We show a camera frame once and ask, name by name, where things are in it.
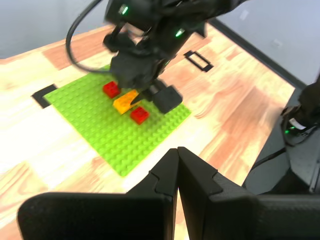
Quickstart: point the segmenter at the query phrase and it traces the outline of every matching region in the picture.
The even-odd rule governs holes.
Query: gray wall
[[[0,0],[0,59],[64,39],[72,22],[91,1]],[[102,26],[107,3],[102,1],[76,33]]]
[[[306,84],[320,70],[320,0],[250,0],[218,18]]]

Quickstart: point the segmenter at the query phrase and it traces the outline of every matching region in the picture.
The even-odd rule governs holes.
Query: floor
[[[122,178],[56,112],[31,95],[64,86],[85,72],[71,66],[64,41],[0,61],[0,239],[21,239],[16,214],[23,201],[47,191],[125,193],[172,147],[185,146],[241,185],[294,88],[211,26],[194,34],[160,76],[192,110],[150,156]],[[111,26],[77,35],[72,47],[84,65],[102,67]],[[214,67],[201,72],[184,58],[197,51]],[[188,239],[178,199],[175,239]]]

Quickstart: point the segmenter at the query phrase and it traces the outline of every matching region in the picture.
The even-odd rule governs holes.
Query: lego brick
[[[149,117],[149,113],[144,110],[143,107],[139,106],[137,109],[133,110],[130,117],[137,123],[142,124]]]
[[[111,81],[111,75],[89,73],[45,98],[120,176],[126,176],[191,112],[180,104],[163,115],[152,102],[142,100],[149,118],[138,125],[130,118],[131,110],[120,115],[101,91]]]
[[[35,92],[34,94],[32,94],[32,97],[44,109],[44,108],[50,106],[50,103],[46,99],[44,99],[44,95],[46,95],[56,89],[57,89],[56,85],[52,84],[50,86],[46,86],[45,88]]]
[[[138,92],[133,89],[118,99],[114,100],[113,107],[122,115],[126,113],[129,109],[132,109],[134,106],[138,105],[140,101],[131,105],[131,102],[138,96]]]
[[[103,92],[113,99],[121,93],[121,89],[118,88],[118,85],[115,81],[111,81],[103,86]]]

